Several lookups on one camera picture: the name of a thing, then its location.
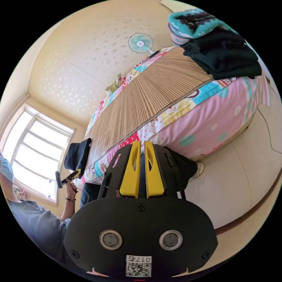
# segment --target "bamboo mat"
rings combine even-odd
[[[98,117],[85,136],[92,139],[86,167],[211,79],[190,57],[183,56],[182,48],[170,50],[131,81]]]

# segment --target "face mask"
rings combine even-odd
[[[0,173],[2,173],[8,180],[14,183],[14,174],[10,163],[1,154],[0,154],[0,161],[1,161]]]

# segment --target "folded clothes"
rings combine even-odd
[[[79,179],[81,179],[81,177],[83,176],[86,167],[90,144],[91,138],[88,138],[80,143],[71,143],[66,154],[64,161],[65,168],[73,171],[81,169],[81,172],[78,175]]]
[[[169,16],[168,26],[174,45],[214,79],[262,74],[258,57],[245,39],[213,15],[199,8],[176,12]]]
[[[184,56],[191,57],[216,80],[262,74],[255,52],[240,35],[232,31],[216,28],[181,47],[184,49]]]
[[[168,27],[175,46],[181,46],[191,38],[202,37],[216,27],[236,33],[228,24],[199,8],[169,15]]]

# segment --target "blue shirt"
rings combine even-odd
[[[70,219],[62,221],[34,201],[9,201],[9,206],[21,228],[44,253],[77,269],[63,245]]]

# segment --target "window frame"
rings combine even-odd
[[[69,143],[70,143],[70,140],[71,140],[71,137],[72,137],[73,134],[71,134],[70,132],[67,132],[67,131],[65,131],[65,130],[63,130],[63,129],[57,127],[57,126],[55,126],[54,124],[52,124],[52,123],[50,123],[50,122],[48,122],[48,121],[46,121],[46,120],[44,120],[44,119],[41,118],[39,115],[37,115],[37,114],[35,114],[35,113],[32,113],[32,112],[31,112],[30,110],[28,110],[27,108],[24,108],[24,109],[23,109],[22,113],[18,116],[18,118],[17,118],[16,121],[13,123],[12,127],[10,128],[9,133],[8,133],[8,135],[7,135],[7,137],[6,137],[6,140],[5,140],[5,142],[4,142],[4,145],[3,145],[3,151],[4,151],[6,142],[7,142],[7,140],[8,140],[8,137],[10,136],[10,133],[11,133],[12,129],[14,128],[15,124],[18,122],[19,118],[22,116],[22,114],[23,114],[24,112],[30,114],[30,115],[32,116],[32,119],[31,119],[30,122],[27,124],[27,126],[26,126],[25,129],[23,130],[23,132],[22,132],[22,134],[21,134],[19,140],[17,141],[17,144],[16,144],[15,149],[14,149],[13,154],[12,154],[11,162],[10,162],[11,166],[13,166],[13,163],[15,162],[15,163],[17,163],[18,165],[20,165],[21,167],[23,167],[24,169],[26,169],[26,170],[32,172],[33,174],[36,174],[36,175],[38,175],[38,176],[40,176],[40,177],[42,177],[42,178],[44,178],[44,179],[48,179],[48,178],[46,178],[45,176],[40,175],[39,173],[36,173],[36,172],[32,171],[31,169],[29,169],[29,168],[23,166],[19,161],[15,160],[20,145],[23,145],[23,146],[25,146],[25,147],[27,147],[27,148],[33,150],[34,152],[36,152],[36,153],[38,153],[38,154],[40,154],[40,155],[42,155],[42,156],[44,156],[44,157],[46,157],[46,158],[49,158],[49,159],[51,159],[51,160],[58,161],[58,171],[61,173],[62,164],[63,164],[63,160],[64,160],[64,157],[65,157],[66,149],[68,148],[68,145],[69,145]],[[52,142],[50,142],[50,141],[48,141],[48,140],[42,138],[41,136],[35,134],[34,132],[30,131],[31,127],[33,126],[33,124],[34,124],[36,121],[39,122],[39,123],[41,123],[41,124],[43,124],[44,126],[47,126],[48,128],[50,128],[50,129],[52,129],[52,130],[54,130],[54,131],[56,131],[56,132],[58,132],[58,133],[64,135],[64,136],[68,137],[65,146],[64,146],[64,147],[61,147],[61,146],[59,146],[59,145],[57,145],[57,144],[54,144],[54,143],[52,143]],[[61,149],[61,150],[62,150],[62,153],[61,153],[60,159],[59,159],[59,160],[54,159],[54,158],[52,158],[52,157],[50,157],[50,156],[48,156],[48,155],[45,155],[45,154],[43,154],[43,153],[37,151],[36,149],[33,149],[32,147],[30,147],[29,145],[27,145],[26,143],[24,143],[23,140],[24,140],[25,136],[27,135],[27,133],[30,133],[30,134],[32,134],[33,136],[35,136],[36,138],[38,138],[38,139],[40,139],[40,140],[42,140],[42,141],[44,141],[44,142],[46,142],[46,143],[48,143],[48,144],[50,144],[50,145],[56,147],[56,148]],[[19,186],[20,188],[22,188],[22,189],[24,189],[24,190],[26,190],[26,191],[32,193],[32,194],[34,194],[35,196],[38,196],[38,197],[40,197],[40,198],[43,198],[44,200],[47,200],[47,201],[49,201],[49,202],[52,202],[52,203],[57,204],[57,198],[58,198],[58,186],[57,186],[57,183],[55,183],[55,187],[54,187],[54,195],[53,195],[53,196],[55,197],[55,199],[53,199],[53,198],[48,198],[48,196],[46,196],[45,194],[43,194],[43,193],[41,193],[41,192],[38,192],[37,190],[35,190],[35,189],[33,189],[33,188],[30,188],[29,186],[25,185],[25,184],[22,183],[21,181],[17,180],[16,177],[14,177],[14,184],[15,184],[16,186]]]

